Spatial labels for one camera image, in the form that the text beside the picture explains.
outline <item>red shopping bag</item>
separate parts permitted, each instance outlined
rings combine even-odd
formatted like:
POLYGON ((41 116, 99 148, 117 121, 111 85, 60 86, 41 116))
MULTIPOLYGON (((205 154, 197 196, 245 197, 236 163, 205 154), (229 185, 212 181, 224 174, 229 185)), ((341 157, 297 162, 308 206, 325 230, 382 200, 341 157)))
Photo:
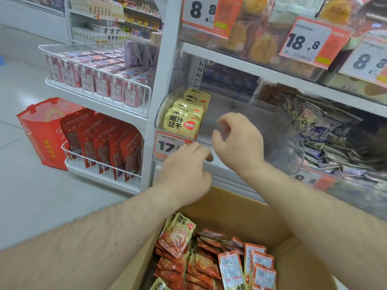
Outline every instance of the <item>red shopping bag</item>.
POLYGON ((59 120, 82 108, 61 98, 49 98, 17 115, 43 165, 67 170, 66 155, 61 149, 67 139, 59 120))

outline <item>hand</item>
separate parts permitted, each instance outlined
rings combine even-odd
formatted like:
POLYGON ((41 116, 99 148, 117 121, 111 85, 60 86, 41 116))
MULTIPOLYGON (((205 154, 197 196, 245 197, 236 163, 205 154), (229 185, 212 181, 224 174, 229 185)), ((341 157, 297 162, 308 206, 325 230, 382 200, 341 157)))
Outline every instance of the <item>hand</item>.
POLYGON ((205 195, 211 187, 211 174, 203 170, 205 160, 213 157, 208 147, 193 142, 182 145, 167 157, 158 175, 156 185, 164 187, 178 209, 205 195))
POLYGON ((218 119, 230 135, 223 140, 214 130, 212 144, 220 160, 241 178, 264 165, 264 143, 258 129, 240 113, 227 113, 218 119))

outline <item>price tag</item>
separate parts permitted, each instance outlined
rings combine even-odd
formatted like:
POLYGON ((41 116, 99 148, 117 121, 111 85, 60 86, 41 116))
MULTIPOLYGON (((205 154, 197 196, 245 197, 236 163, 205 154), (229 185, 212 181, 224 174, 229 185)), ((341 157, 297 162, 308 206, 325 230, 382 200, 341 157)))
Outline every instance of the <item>price tag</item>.
POLYGON ((312 185, 314 188, 327 191, 336 181, 336 177, 320 172, 306 166, 302 166, 295 178, 305 184, 312 185))
POLYGON ((182 22, 228 38, 243 0, 184 0, 182 22))
POLYGON ((365 35, 339 73, 387 87, 387 40, 365 35))
POLYGON ((187 140, 171 133, 156 131, 154 141, 154 157, 160 160, 165 160, 174 151, 184 145, 192 143, 192 140, 187 140))
POLYGON ((352 33, 352 29, 298 17, 279 54, 328 69, 352 33))

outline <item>white wire basket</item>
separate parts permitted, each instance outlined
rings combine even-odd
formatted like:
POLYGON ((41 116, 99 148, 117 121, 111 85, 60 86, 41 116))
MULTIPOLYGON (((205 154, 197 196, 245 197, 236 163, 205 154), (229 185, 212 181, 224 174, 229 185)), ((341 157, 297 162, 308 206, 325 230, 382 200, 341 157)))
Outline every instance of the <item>white wire basket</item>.
POLYGON ((95 101, 104 103, 108 106, 127 111, 129 113, 133 113, 135 115, 147 118, 149 113, 149 107, 151 106, 152 99, 152 88, 148 85, 131 81, 130 79, 126 79, 124 77, 120 77, 116 74, 112 74, 109 72, 102 71, 101 69, 86 66, 91 70, 91 78, 89 84, 91 84, 88 89, 85 89, 85 83, 81 82, 81 86, 77 87, 75 79, 72 79, 69 83, 64 79, 61 73, 63 73, 62 63, 57 63, 54 65, 53 60, 61 61, 64 60, 68 63, 76 64, 77 67, 85 67, 84 64, 72 61, 69 58, 62 57, 60 54, 65 52, 79 52, 79 51, 96 51, 96 50, 105 50, 105 49, 118 49, 123 48, 124 43, 104 43, 104 44, 77 44, 77 45, 40 45, 39 49, 46 53, 47 62, 50 67, 50 75, 46 81, 53 86, 62 88, 68 92, 73 92, 75 94, 91 98, 95 101), (117 79, 122 81, 122 87, 124 84, 128 85, 128 89, 134 89, 135 92, 132 91, 124 91, 122 90, 122 97, 119 100, 114 98, 113 96, 105 96, 99 94, 95 91, 95 81, 92 76, 98 77, 108 77, 109 79, 117 79))
POLYGON ((62 144, 65 152, 65 164, 70 172, 86 177, 125 193, 136 195, 140 193, 141 176, 116 167, 101 163, 99 161, 79 155, 67 149, 68 141, 62 144))

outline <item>tiled floor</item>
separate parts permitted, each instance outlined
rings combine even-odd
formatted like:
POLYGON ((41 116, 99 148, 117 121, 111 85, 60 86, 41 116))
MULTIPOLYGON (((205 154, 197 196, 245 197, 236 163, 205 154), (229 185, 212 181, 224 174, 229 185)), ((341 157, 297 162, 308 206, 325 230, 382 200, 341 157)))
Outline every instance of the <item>tiled floor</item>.
POLYGON ((16 117, 60 90, 44 69, 4 57, 0 66, 0 250, 120 202, 127 195, 40 163, 16 117))

